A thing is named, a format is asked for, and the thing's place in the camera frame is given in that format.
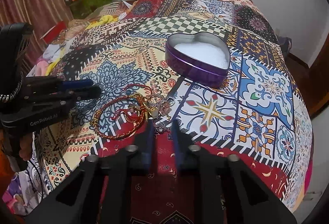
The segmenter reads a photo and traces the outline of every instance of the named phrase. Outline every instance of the patchwork quilt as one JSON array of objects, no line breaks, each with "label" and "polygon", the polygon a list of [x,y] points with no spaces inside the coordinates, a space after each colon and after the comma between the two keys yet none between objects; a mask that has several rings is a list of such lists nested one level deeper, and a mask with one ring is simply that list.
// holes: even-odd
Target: patchwork quilt
[{"label": "patchwork quilt", "polygon": [[[165,61],[169,35],[197,32],[218,35],[230,49],[229,72],[219,89],[179,76]],[[211,153],[238,154],[291,211],[298,207],[307,185],[311,122],[276,35],[251,0],[138,0],[123,20],[77,35],[71,49],[52,75],[90,78],[102,87],[102,95],[78,103],[69,119],[36,136],[48,193],[85,156],[115,154],[133,142],[134,136],[102,139],[89,122],[95,109],[123,95],[125,86],[145,84],[175,99],[169,115],[160,120],[166,126],[178,119],[181,129]],[[131,123],[124,117],[110,118],[126,107],[124,101],[109,107],[100,131],[111,135],[129,130]],[[193,182],[177,175],[170,132],[157,134],[155,146],[153,170],[132,180],[131,223],[193,223]]]}]

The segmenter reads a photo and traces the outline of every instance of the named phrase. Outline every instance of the purple heart-shaped box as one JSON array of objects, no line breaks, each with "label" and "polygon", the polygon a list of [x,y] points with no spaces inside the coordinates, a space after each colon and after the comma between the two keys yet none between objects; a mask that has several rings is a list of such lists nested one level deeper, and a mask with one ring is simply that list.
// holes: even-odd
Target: purple heart-shaped box
[{"label": "purple heart-shaped box", "polygon": [[[225,54],[228,63],[227,69],[215,67],[195,58],[187,56],[175,49],[177,44],[201,42],[219,47]],[[194,82],[212,88],[219,88],[227,76],[230,67],[230,50],[225,42],[211,33],[200,32],[196,34],[172,34],[166,43],[166,61],[178,74]]]}]

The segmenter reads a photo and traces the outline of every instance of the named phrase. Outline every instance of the jewelry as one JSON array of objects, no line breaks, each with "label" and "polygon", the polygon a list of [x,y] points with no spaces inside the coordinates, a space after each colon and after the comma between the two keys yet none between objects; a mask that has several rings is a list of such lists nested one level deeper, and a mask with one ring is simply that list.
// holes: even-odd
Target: jewelry
[{"label": "jewelry", "polygon": [[[144,120],[147,121],[147,119],[148,119],[148,112],[145,107],[145,104],[143,103],[142,97],[143,96],[139,93],[135,93],[130,96],[118,97],[118,98],[106,103],[100,109],[96,110],[94,118],[90,122],[90,124],[95,128],[96,134],[98,134],[101,138],[121,140],[121,139],[129,137],[132,133],[134,133],[137,129],[139,129],[141,127],[142,123],[144,122]],[[139,104],[139,108],[140,108],[140,110],[137,110],[137,106],[135,106],[136,111],[139,112],[138,116],[136,117],[135,120],[128,121],[130,123],[135,123],[134,127],[129,132],[123,133],[123,134],[117,135],[117,136],[108,136],[108,135],[105,135],[104,133],[102,133],[101,131],[99,131],[98,123],[99,123],[99,119],[100,119],[101,115],[103,114],[103,111],[106,108],[113,105],[114,103],[118,102],[119,100],[125,100],[125,99],[131,99],[131,98],[134,98],[137,100],[137,103]],[[130,112],[130,111],[131,111],[130,109],[119,109],[118,111],[116,111],[115,115],[113,117],[111,117],[111,119],[116,120],[119,117],[119,115],[121,114],[121,112],[124,112],[126,119],[128,119],[128,117],[129,117],[128,112]]]},{"label": "jewelry", "polygon": [[[170,106],[174,105],[175,103],[175,100],[172,97],[165,99],[164,96],[162,95],[153,94],[152,89],[149,86],[145,86],[145,85],[129,84],[123,89],[123,91],[126,91],[127,88],[130,88],[132,86],[139,86],[146,88],[145,92],[146,93],[150,92],[150,94],[147,97],[145,97],[142,96],[140,93],[136,92],[134,94],[121,96],[104,104],[100,109],[96,110],[93,120],[90,122],[90,124],[94,127],[95,133],[98,134],[100,137],[113,139],[113,140],[121,140],[127,138],[131,134],[133,134],[137,129],[139,129],[144,121],[147,122],[149,116],[151,116],[152,118],[158,118],[162,115],[166,115],[171,110]],[[134,123],[134,127],[132,128],[132,130],[117,136],[108,136],[102,133],[99,130],[98,123],[104,110],[120,100],[127,100],[132,98],[137,101],[138,105],[131,105],[127,109],[118,109],[111,117],[111,120],[115,121],[121,114],[123,114],[128,123]],[[160,100],[153,102],[152,101],[153,98],[158,98]],[[159,133],[163,133],[164,131],[168,130],[168,128],[161,123],[155,124],[155,128]]]}]

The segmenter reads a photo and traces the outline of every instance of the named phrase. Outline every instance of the metal screw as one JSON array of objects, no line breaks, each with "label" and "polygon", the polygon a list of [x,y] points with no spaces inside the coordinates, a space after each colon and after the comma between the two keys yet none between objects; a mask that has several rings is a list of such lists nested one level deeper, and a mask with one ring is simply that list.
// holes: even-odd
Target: metal screw
[{"label": "metal screw", "polygon": [[138,146],[131,144],[131,145],[126,146],[125,149],[128,152],[135,152],[138,150]]},{"label": "metal screw", "polygon": [[192,152],[198,152],[199,150],[201,150],[201,147],[199,145],[193,144],[189,146],[189,150]]},{"label": "metal screw", "polygon": [[236,161],[239,161],[239,160],[240,160],[239,156],[237,156],[236,154],[230,154],[227,158],[228,158],[231,162],[236,162]]},{"label": "metal screw", "polygon": [[98,161],[98,156],[95,155],[95,154],[88,155],[88,156],[85,158],[85,160],[88,161],[88,162],[96,163],[96,162]]}]

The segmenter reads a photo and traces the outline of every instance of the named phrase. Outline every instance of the cable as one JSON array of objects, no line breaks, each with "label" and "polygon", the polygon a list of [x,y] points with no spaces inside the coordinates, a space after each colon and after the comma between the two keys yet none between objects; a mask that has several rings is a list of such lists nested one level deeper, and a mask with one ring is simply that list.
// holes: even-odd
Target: cable
[{"label": "cable", "polygon": [[39,173],[39,170],[36,168],[36,166],[34,165],[34,163],[31,162],[31,160],[29,160],[29,162],[31,163],[31,165],[33,165],[33,167],[35,168],[38,176],[39,176],[39,179],[40,179],[40,184],[41,184],[41,200],[43,199],[43,184],[42,184],[42,179],[41,179],[41,175]]},{"label": "cable", "polygon": [[27,173],[27,176],[29,177],[29,180],[30,180],[29,182],[31,183],[32,191],[33,191],[33,192],[37,192],[37,193],[41,196],[41,194],[38,192],[37,189],[35,189],[35,187],[34,187],[33,184],[32,184],[32,179],[31,179],[31,175],[30,175],[30,173],[29,173],[29,170],[26,169],[26,173]]}]

